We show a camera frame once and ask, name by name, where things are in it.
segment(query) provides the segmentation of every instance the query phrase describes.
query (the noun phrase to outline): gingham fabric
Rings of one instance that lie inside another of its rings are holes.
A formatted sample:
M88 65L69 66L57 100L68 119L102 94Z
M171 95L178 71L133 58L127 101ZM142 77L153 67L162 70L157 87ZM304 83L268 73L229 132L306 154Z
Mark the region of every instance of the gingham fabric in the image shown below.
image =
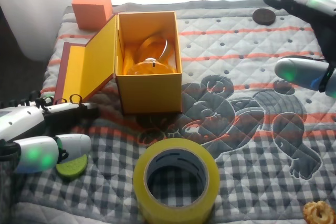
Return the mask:
M322 57L309 24L280 10L271 26L256 8L176 11L183 64L183 114L124 118L112 80L92 101L102 116L86 133L92 151L85 173L65 182L55 169L27 176L14 223L144 223L133 170L146 147L169 137L204 146L220 172L210 223L304 223L303 206L336 208L335 100L279 79L288 55ZM71 10L65 13L44 83L53 95L65 41L86 43ZM170 206L190 204L202 189L188 172L168 167L151 183Z

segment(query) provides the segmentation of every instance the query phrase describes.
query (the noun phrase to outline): yellow tape roll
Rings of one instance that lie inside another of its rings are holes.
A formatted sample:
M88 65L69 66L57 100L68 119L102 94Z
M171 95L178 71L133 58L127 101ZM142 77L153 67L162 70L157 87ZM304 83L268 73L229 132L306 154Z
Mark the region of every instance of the yellow tape roll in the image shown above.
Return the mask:
M164 166L176 166L193 173L203 185L201 196L183 207L170 207L155 199L147 182ZM219 172L205 148L190 140L169 138L153 144L140 156L134 169L133 184L139 209L150 224L202 224L219 191Z

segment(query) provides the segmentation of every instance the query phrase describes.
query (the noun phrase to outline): tape roll hole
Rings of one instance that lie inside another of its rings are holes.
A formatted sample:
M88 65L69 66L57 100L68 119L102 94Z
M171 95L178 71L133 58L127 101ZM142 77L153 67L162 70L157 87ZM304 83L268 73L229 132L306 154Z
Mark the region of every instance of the tape roll hole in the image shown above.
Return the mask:
M147 166L145 177L148 193L170 207L191 205L208 186L204 163L194 153L182 149L158 154Z

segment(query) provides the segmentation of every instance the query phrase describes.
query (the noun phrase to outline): open box lid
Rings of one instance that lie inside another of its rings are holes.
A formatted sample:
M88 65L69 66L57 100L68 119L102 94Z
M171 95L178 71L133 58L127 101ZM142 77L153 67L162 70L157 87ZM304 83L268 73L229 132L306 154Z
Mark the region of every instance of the open box lid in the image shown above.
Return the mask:
M117 15L113 14L85 45L64 43L55 102L62 98L69 101L73 94L87 101L113 78L116 32ZM79 97L72 101L79 102Z

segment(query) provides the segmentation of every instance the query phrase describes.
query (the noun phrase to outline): robotic hand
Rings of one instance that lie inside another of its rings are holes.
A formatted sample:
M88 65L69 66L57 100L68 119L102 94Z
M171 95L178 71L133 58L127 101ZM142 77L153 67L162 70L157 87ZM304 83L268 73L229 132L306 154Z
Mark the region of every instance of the robotic hand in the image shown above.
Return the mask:
M302 20L336 31L336 0L264 0L275 9L284 9ZM307 89L326 92L336 98L336 61L289 56L281 58L275 67L277 76Z
M56 135L69 130L81 118L96 118L92 103L71 102L50 105L52 98L35 103L0 108L0 162L17 160L16 173L35 173L66 163L91 150L84 134Z

